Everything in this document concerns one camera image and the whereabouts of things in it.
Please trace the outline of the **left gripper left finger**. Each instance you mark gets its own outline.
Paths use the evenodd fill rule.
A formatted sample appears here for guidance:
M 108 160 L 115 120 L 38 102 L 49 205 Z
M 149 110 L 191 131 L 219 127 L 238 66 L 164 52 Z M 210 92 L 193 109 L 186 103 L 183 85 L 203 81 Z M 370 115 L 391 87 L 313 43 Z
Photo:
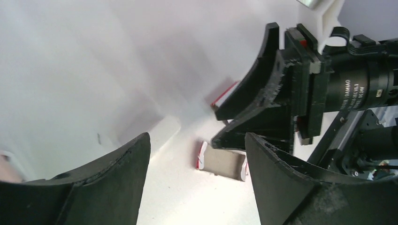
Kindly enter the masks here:
M 150 136 L 49 180 L 1 182 L 3 225 L 134 225 L 148 164 Z

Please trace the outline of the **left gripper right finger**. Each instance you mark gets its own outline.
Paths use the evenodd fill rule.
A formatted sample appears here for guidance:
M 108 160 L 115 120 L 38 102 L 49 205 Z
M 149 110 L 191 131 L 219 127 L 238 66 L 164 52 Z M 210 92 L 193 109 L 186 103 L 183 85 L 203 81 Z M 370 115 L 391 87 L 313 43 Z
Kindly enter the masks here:
M 398 180 L 369 181 L 331 172 L 254 133 L 245 148 L 263 225 L 395 225 Z

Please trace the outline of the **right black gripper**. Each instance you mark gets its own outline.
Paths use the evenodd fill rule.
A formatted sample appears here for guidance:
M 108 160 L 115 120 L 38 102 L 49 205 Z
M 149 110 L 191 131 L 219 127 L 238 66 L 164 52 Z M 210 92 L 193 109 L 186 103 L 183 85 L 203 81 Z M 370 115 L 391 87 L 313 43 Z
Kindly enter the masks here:
M 294 132 L 311 141 L 320 134 L 326 112 L 358 111 L 398 103 L 398 42 L 354 36 L 344 46 L 317 51 L 303 25 L 285 31 L 279 49 L 279 25 L 268 23 L 257 59 L 233 92 L 215 110 L 218 121 L 249 119 L 259 109 L 284 120 L 284 143 Z M 271 102 L 284 92 L 284 116 Z

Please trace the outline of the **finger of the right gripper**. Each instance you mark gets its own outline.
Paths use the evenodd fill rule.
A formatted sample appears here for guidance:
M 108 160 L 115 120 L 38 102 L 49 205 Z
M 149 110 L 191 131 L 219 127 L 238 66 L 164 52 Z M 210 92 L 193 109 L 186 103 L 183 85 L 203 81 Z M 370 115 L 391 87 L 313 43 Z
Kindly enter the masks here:
M 211 145 L 215 149 L 245 151 L 246 133 L 255 133 L 279 149 L 293 153 L 294 126 L 290 107 L 273 105 L 247 109 L 219 131 L 211 139 Z

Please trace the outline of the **cardboard staple box tray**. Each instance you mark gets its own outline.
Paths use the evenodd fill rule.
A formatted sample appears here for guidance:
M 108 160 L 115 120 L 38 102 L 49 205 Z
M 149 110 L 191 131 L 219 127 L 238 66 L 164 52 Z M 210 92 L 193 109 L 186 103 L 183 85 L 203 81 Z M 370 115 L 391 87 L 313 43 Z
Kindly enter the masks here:
M 215 149 L 202 141 L 196 156 L 196 169 L 245 182 L 248 175 L 247 156 L 240 151 Z

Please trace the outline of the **red staple box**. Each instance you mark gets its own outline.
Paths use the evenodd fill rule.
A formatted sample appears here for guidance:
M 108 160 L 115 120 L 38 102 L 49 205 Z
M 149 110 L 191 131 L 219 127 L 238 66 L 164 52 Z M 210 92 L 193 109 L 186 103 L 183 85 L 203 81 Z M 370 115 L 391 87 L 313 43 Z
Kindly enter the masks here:
M 219 97 L 216 98 L 211 103 L 212 108 L 219 108 L 225 101 L 226 99 L 233 93 L 233 91 L 237 88 L 238 84 L 240 81 L 235 81 L 230 87 L 228 87 Z

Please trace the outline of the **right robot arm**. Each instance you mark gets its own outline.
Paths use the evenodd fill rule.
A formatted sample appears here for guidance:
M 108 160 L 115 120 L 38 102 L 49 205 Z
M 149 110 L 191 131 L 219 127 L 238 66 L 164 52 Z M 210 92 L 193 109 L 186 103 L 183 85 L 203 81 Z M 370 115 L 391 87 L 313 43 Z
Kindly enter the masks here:
M 334 27 L 331 37 L 345 44 L 319 52 L 317 39 L 298 24 L 285 31 L 280 49 L 279 25 L 267 24 L 250 71 L 216 108 L 216 118 L 230 123 L 211 145 L 244 151 L 245 135 L 254 133 L 292 153 L 294 135 L 312 144 L 324 113 L 337 112 L 309 162 L 362 178 L 391 170 L 382 161 L 398 157 L 398 127 L 381 125 L 371 110 L 398 104 L 398 41 L 351 37 L 345 27 Z

